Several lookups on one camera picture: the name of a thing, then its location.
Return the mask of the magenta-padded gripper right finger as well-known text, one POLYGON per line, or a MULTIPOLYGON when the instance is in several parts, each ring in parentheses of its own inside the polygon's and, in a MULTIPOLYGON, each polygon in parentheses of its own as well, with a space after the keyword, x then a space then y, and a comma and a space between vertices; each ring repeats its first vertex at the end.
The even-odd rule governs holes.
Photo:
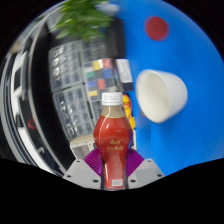
POLYGON ((140 188, 164 177, 153 159, 144 159, 134 149, 128 150, 125 172, 128 189, 140 188))

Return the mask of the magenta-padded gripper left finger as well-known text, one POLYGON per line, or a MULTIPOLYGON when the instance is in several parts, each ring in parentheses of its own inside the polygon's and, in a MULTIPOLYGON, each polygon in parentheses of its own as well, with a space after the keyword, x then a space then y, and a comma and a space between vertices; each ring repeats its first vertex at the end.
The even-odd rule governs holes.
POLYGON ((102 189, 103 164, 98 149, 92 150, 84 159, 76 159, 63 178, 89 189, 102 189))

